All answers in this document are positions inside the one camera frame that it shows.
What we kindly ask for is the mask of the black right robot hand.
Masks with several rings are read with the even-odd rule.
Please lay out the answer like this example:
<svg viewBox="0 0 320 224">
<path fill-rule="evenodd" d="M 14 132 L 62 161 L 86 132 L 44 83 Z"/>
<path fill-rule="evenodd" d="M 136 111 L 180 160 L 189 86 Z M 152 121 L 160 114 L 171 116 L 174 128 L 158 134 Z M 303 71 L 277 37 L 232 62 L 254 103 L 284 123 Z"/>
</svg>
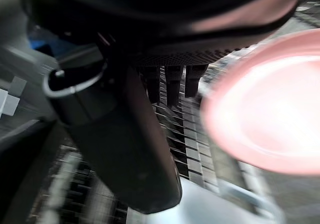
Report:
<svg viewBox="0 0 320 224">
<path fill-rule="evenodd" d="M 130 208 L 176 206 L 182 187 L 152 105 L 194 97 L 208 65 L 265 39 L 300 0 L 20 0 L 27 16 L 75 49 L 55 56 L 42 88 L 98 177 Z"/>
</svg>

